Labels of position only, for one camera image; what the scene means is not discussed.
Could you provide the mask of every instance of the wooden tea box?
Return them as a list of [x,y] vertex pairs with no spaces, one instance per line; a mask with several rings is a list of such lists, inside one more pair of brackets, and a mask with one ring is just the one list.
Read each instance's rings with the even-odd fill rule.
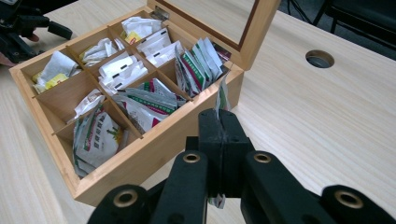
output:
[[[203,11],[202,9],[193,10],[190,12],[194,13],[190,13],[181,4],[188,4],[188,1],[148,0],[145,7],[104,24],[94,31],[36,56],[24,63],[23,66],[17,66],[10,70],[63,176],[64,182],[77,201],[97,205],[110,190],[123,184],[141,184],[175,157],[177,153],[184,149],[186,137],[198,134],[198,114],[205,109],[214,107],[219,83],[221,82],[221,79],[219,79],[199,95],[190,98],[186,92],[181,91],[177,86],[175,60],[157,68],[136,50],[136,44],[129,45],[123,42],[125,50],[119,51],[91,67],[84,66],[78,57],[79,54],[86,48],[96,45],[100,39],[106,37],[111,40],[121,39],[121,22],[127,18],[132,16],[161,18],[163,27],[167,27],[172,42],[179,40],[184,48],[191,49],[199,38],[209,37],[213,43],[231,53],[230,60],[224,65],[230,69],[226,83],[229,91],[228,98],[232,107],[234,107],[238,104],[244,71],[248,70],[253,64],[279,1],[251,0],[251,11],[247,15],[247,21],[243,21],[246,26],[239,41],[232,41],[230,37],[224,36],[213,26],[208,26],[207,21],[194,18],[193,15],[199,14]],[[232,26],[227,22],[220,25]],[[59,50],[77,62],[82,67],[82,71],[57,86],[38,94],[33,87],[32,76],[44,69],[55,50]],[[176,112],[144,134],[140,134],[98,82],[99,67],[124,51],[127,51],[129,55],[134,55],[148,69],[148,74],[131,84],[131,87],[156,77],[168,89],[188,100]],[[79,102],[94,89],[100,90],[106,97],[104,101],[105,111],[122,129],[129,131],[129,137],[123,150],[89,175],[79,178],[75,173],[72,157],[75,122],[67,123],[67,121],[75,116],[74,109]]]

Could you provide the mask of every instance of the wooden table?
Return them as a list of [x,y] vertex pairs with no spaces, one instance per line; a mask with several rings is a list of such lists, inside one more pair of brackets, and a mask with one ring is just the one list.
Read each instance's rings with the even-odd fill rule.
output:
[[[144,0],[80,0],[49,17],[82,35]],[[45,30],[37,49],[64,41]],[[311,49],[330,53],[328,69]],[[357,189],[396,217],[396,62],[277,12],[233,112],[257,150],[276,154],[315,193]],[[85,223],[7,69],[0,67],[0,223]],[[144,183],[167,177],[171,162]],[[207,223],[243,223],[239,201],[208,207]]]

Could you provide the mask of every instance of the black chair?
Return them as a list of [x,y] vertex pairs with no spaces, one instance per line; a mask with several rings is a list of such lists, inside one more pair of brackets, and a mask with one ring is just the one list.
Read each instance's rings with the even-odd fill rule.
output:
[[333,18],[332,34],[338,24],[396,49],[396,0],[325,0],[315,26],[323,13]]

